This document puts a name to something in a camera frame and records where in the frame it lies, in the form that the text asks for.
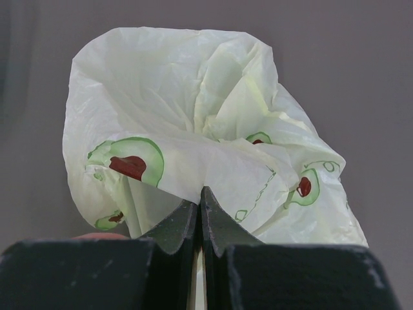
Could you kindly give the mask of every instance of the avocado print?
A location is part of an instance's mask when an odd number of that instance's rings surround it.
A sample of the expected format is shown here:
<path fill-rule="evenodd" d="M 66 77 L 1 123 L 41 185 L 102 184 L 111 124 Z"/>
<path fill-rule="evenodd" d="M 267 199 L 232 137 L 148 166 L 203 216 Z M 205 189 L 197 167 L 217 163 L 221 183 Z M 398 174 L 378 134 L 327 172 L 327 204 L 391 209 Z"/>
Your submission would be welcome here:
<path fill-rule="evenodd" d="M 251 136 L 248 136 L 246 140 L 251 142 L 252 144 L 258 144 L 258 143 L 272 144 L 269 135 L 261 131 L 257 132 L 256 134 L 252 134 Z"/>
<path fill-rule="evenodd" d="M 160 148 L 147 138 L 106 141 L 88 155 L 89 165 L 103 165 L 125 176 L 157 187 L 165 162 Z"/>
<path fill-rule="evenodd" d="M 120 223 L 122 219 L 123 219 L 123 213 L 117 210 L 112 215 L 97 220 L 95 223 L 95 227 L 98 229 L 102 229 L 103 231 L 106 231 L 108 229 L 112 229 L 116 227 L 116 225 Z"/>
<path fill-rule="evenodd" d="M 290 192 L 290 203 L 302 206 L 312 205 L 320 194 L 320 184 L 315 169 L 307 169 L 301 174 L 297 189 Z"/>

